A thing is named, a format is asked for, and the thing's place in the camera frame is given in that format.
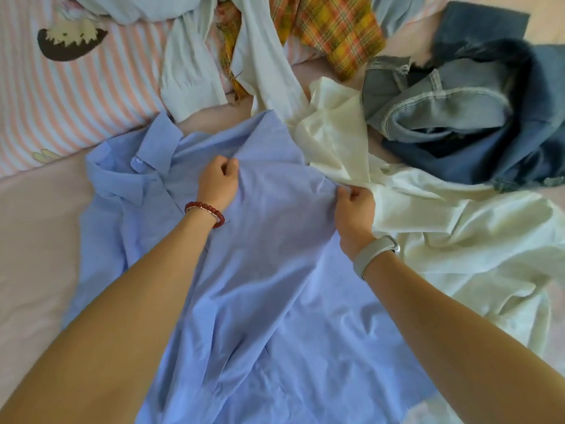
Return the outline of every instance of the light blue fabric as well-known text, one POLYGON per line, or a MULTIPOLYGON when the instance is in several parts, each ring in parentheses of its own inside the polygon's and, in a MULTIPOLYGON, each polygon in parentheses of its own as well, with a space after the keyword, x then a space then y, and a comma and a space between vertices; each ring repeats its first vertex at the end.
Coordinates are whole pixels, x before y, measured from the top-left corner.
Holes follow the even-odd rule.
POLYGON ((95 196, 65 324, 179 222, 216 154, 240 160, 240 188, 136 423, 400 421, 435 388, 339 249, 335 184, 274 112, 186 138, 159 115, 87 156, 95 196))

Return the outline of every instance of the hand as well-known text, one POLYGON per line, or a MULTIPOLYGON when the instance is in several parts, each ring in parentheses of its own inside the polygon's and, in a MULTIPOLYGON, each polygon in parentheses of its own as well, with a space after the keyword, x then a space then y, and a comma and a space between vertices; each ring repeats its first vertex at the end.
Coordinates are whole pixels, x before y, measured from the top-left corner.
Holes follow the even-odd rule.
POLYGON ((335 206, 335 227, 340 234, 340 246, 351 259, 375 240, 372 234, 375 218, 375 199, 368 189, 340 186, 337 189, 335 206))
POLYGON ((196 200, 223 213, 236 197, 239 166, 235 158, 216 156, 200 174, 196 200))

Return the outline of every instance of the cartoon print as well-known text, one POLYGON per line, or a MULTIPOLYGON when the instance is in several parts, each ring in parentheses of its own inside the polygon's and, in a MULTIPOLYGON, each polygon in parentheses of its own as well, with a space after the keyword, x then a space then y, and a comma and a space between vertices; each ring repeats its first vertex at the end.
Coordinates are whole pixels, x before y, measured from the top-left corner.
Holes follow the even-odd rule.
POLYGON ((37 33, 41 53, 51 61, 74 61, 97 47, 108 31, 96 28, 87 17, 80 20, 63 19, 53 27, 42 28, 37 33))
POLYGON ((41 153, 34 151, 32 153, 33 159, 41 163, 49 163, 53 162, 54 160, 62 158, 57 153, 53 153, 51 150, 41 149, 41 153))

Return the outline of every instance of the yellow plaid fabric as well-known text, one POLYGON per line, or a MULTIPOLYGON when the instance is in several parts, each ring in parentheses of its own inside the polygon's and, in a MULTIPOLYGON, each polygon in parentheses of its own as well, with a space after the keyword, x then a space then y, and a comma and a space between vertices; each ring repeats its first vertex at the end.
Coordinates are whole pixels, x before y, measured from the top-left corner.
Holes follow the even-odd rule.
MULTIPOLYGON (((325 53, 341 80, 350 78, 385 46, 383 33, 371 11, 371 0, 269 0, 269 3, 281 44, 294 33, 303 44, 325 53)), ((218 4, 216 20, 224 36, 220 62, 238 99, 247 94, 231 71, 241 12, 231 1, 225 1, 218 4)))

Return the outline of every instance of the dark blue denim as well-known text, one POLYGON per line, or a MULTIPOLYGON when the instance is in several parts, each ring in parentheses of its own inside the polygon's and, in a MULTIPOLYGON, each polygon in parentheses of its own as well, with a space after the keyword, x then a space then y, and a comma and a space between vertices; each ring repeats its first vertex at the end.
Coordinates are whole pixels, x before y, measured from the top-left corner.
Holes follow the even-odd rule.
POLYGON ((446 181, 490 182, 503 191, 565 183, 565 45, 533 46, 521 39, 525 28, 523 13, 450 3, 434 36, 432 66, 461 57, 506 63, 516 71, 514 115, 461 140, 383 146, 446 181))

